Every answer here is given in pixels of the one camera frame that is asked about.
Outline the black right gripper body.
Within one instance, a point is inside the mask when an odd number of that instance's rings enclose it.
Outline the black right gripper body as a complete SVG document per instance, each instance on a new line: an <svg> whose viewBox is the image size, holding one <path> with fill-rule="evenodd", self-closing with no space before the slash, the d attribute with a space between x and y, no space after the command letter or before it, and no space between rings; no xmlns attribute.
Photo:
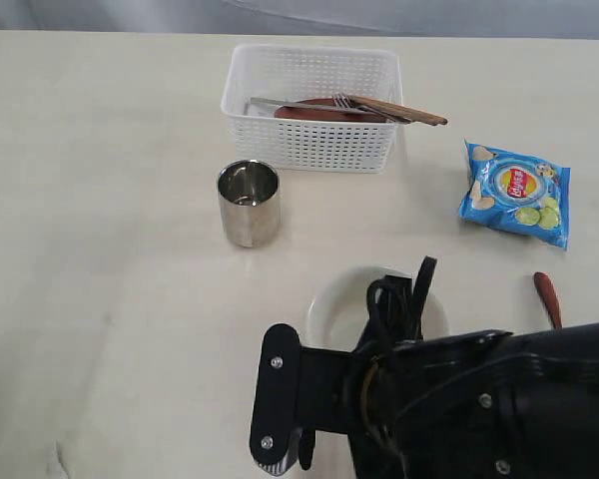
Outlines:
<svg viewBox="0 0 599 479"><path fill-rule="evenodd" d="M310 468L318 432L346 436L358 477L404 477L407 459L393 435L405 397L401 345L423 340L421 320L437 265L416 278L385 275L366 290L368 321L351 351L301 344L288 324L264 335L250 429L256 464L273 477Z"/></svg>

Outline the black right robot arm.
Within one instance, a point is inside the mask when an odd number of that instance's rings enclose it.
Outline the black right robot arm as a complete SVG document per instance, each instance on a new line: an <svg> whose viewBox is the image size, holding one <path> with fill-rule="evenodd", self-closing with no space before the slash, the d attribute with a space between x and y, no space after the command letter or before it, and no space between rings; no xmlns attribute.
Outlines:
<svg viewBox="0 0 599 479"><path fill-rule="evenodd" d="M249 443L261 469L308 469L326 432L346 437L359 478L599 476L599 323L425 339L435 267L373 279L350 351L267 330Z"/></svg>

